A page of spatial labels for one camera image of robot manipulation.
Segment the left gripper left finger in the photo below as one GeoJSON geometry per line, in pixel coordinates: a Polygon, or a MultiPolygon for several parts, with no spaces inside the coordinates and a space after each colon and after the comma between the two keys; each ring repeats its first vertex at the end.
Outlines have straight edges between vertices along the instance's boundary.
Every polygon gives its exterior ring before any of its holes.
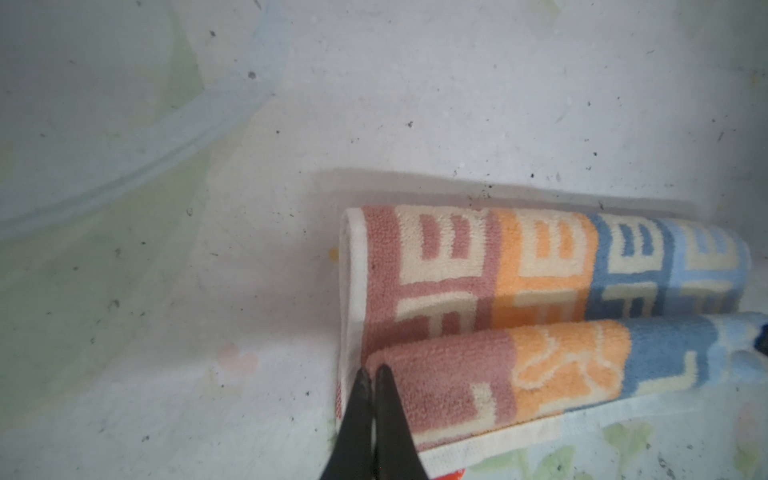
{"type": "Polygon", "coordinates": [[[358,370],[334,448],[321,480],[373,478],[373,391],[368,372],[358,370]]]}

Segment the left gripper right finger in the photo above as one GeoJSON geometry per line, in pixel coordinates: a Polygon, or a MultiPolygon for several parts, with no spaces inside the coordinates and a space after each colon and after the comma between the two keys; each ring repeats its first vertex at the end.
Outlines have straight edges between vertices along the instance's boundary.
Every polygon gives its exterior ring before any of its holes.
{"type": "Polygon", "coordinates": [[[374,414],[375,478],[428,480],[409,429],[393,371],[386,364],[376,370],[374,414]]]}

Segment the multicolour striped letter towel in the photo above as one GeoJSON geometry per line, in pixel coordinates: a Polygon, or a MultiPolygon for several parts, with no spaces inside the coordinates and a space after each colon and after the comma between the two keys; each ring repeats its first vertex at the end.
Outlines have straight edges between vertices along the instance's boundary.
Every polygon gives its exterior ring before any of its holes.
{"type": "Polygon", "coordinates": [[[541,209],[348,209],[337,415],[391,367],[425,469],[670,411],[767,379],[767,318],[739,308],[750,253],[680,219],[541,209]]]}

